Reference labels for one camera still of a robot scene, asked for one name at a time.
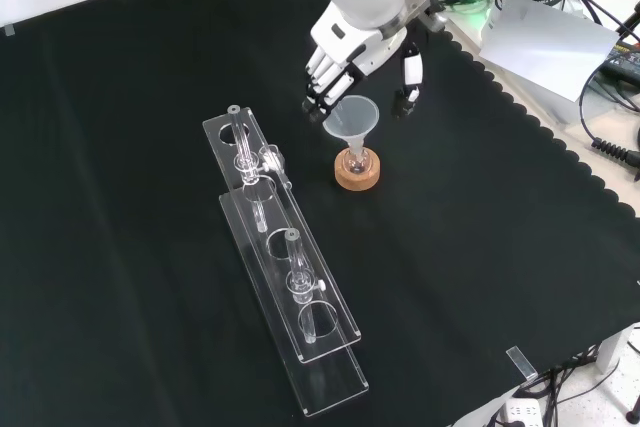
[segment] power strip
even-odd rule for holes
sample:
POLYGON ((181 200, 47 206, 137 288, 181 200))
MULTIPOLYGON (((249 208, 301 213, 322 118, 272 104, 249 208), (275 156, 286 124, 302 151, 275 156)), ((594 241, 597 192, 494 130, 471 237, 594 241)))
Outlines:
POLYGON ((519 420, 525 427, 543 427, 542 412, 536 399, 509 399, 501 413, 504 423, 519 420))

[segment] test tube rack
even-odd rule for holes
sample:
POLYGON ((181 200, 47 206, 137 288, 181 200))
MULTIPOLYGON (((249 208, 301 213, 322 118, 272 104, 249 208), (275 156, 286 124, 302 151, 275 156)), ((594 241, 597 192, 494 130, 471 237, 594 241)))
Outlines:
POLYGON ((253 112, 232 105, 204 130, 229 192, 237 248, 305 416, 369 389, 351 344, 361 333, 291 192, 285 159, 253 112))

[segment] robot finger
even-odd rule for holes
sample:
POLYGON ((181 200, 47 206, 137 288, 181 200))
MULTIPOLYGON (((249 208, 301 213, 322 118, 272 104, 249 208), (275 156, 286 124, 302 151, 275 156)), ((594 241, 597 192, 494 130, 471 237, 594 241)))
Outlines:
POLYGON ((309 63, 307 64, 307 73, 309 75, 313 75, 313 72, 318 68, 318 65, 320 65, 320 61, 324 58, 324 56, 324 50, 322 50, 320 47, 316 47, 315 52, 313 53, 311 59, 309 60, 309 63))
POLYGON ((331 106, 335 104, 340 98, 344 95, 344 93, 351 87, 354 82, 354 78, 350 74, 344 74, 340 77, 335 85, 329 90, 327 95, 324 98, 325 104, 331 106))
POLYGON ((324 58, 320 61, 320 65, 311 73, 311 78, 314 83, 317 83, 320 77, 329 70, 329 67, 333 65, 333 60, 328 55, 325 55, 324 58))
POLYGON ((314 86, 314 90, 318 93, 322 92, 329 84, 338 78, 344 69, 338 64, 329 67, 322 77, 318 79, 318 83, 314 86))

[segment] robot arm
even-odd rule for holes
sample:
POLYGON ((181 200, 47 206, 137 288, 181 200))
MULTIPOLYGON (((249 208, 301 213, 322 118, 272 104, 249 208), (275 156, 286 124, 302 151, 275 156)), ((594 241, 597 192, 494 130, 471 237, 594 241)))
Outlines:
MULTIPOLYGON (((303 103, 310 119, 326 119, 351 87, 401 47, 405 80, 394 109, 397 115, 410 113, 422 84, 422 59, 415 45, 403 47, 405 27, 430 6, 430 0, 331 0, 311 30, 317 48, 306 67, 303 103)), ((436 11, 431 15, 438 16, 436 11)))

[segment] round wooden base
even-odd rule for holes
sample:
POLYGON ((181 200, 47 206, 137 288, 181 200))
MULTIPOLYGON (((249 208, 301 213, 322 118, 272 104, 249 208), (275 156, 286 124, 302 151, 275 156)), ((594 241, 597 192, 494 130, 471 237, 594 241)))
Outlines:
POLYGON ((371 156, 371 168, 368 172, 354 174, 344 168, 344 156, 348 151, 349 149, 344 149, 340 152, 333 163, 338 183, 345 189, 353 190, 354 192, 367 190, 376 185, 380 178, 380 159, 377 154, 373 150, 367 149, 371 156))

